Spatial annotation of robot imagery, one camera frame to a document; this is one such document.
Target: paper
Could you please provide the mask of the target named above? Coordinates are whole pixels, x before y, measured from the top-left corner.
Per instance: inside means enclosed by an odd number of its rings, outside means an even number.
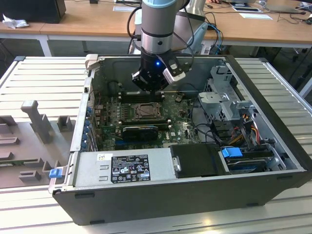
[[[272,20],[270,16],[264,14],[248,14],[248,13],[239,13],[239,14],[246,19]]]
[[[6,17],[5,15],[3,15],[2,23],[4,23],[5,26],[9,28],[13,28],[13,29],[29,26],[29,24],[27,24],[27,22],[23,19],[19,19],[19,20],[10,19]]]
[[[113,11],[132,12],[136,7],[131,6],[114,6]]]

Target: metal frame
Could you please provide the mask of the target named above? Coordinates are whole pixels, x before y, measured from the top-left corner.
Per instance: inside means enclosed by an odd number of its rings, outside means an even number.
[[[130,41],[129,37],[110,37],[110,36],[79,36],[79,35],[47,35],[47,34],[16,34],[16,33],[0,33],[0,38],[7,39],[34,39],[40,42],[42,51],[45,56],[54,56],[48,41],[49,40],[80,40],[80,41]],[[213,45],[215,40],[203,40],[203,47],[206,49]],[[281,43],[281,42],[257,42],[257,41],[236,41],[225,40],[223,45],[241,45],[241,46],[268,46],[268,47],[295,47],[295,48],[310,48],[310,44],[301,43]]]

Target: warning label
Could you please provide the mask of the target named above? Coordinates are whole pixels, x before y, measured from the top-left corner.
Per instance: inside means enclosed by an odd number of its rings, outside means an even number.
[[[112,157],[111,182],[125,183],[151,180],[147,155]]]

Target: blue latch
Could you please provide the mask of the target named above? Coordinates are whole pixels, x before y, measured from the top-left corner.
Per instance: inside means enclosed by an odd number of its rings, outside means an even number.
[[[243,157],[243,154],[239,148],[225,148],[221,152],[224,157]]]
[[[56,168],[56,169],[51,169],[49,173],[50,178],[62,178],[62,172],[63,169]]]

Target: floor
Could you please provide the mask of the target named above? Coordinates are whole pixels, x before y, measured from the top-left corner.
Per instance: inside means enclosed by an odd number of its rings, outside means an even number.
[[[41,46],[37,40],[25,40],[25,39],[4,39],[2,40],[5,47],[15,56],[43,56]],[[60,41],[52,40],[49,44],[55,54],[55,56],[85,56],[87,53],[83,51],[81,41]],[[127,53],[127,42],[98,42],[88,41],[87,46],[88,53],[96,53],[100,55],[123,55]],[[231,46],[229,52],[231,55],[237,58],[248,58],[251,51],[251,47],[248,46]],[[293,62],[293,56],[297,55],[293,48],[282,48],[280,51],[278,48],[261,48],[258,57],[267,58],[275,69],[285,78],[289,79],[294,69],[301,62],[306,55],[301,50],[297,50],[298,59]],[[0,46],[0,77],[6,71],[6,67],[9,67],[13,57]],[[291,84],[294,85],[296,79],[301,76],[309,62],[312,61],[312,53],[310,53],[300,68],[294,74]],[[307,96],[307,101],[312,103],[312,95]]]

